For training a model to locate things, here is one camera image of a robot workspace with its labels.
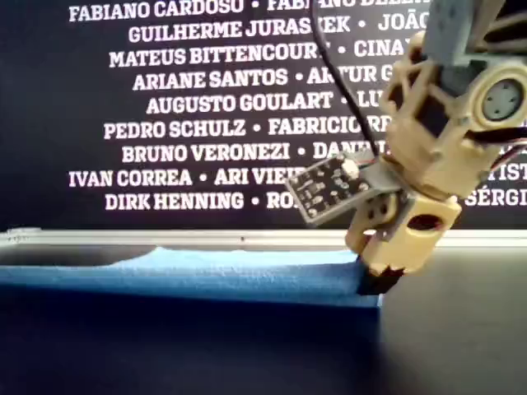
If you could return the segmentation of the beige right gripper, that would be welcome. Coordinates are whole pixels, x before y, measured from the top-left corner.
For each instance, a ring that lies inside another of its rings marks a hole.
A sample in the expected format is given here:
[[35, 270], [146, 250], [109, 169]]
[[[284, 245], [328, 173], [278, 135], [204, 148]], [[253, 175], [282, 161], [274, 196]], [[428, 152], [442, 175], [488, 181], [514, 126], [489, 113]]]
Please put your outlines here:
[[494, 146], [467, 138], [495, 129], [493, 121], [395, 117], [386, 128], [389, 153], [405, 179], [435, 198], [398, 194], [368, 198], [357, 207], [347, 230], [347, 246], [363, 269], [359, 295], [383, 295], [406, 274], [418, 271], [462, 211], [466, 198], [490, 173]]

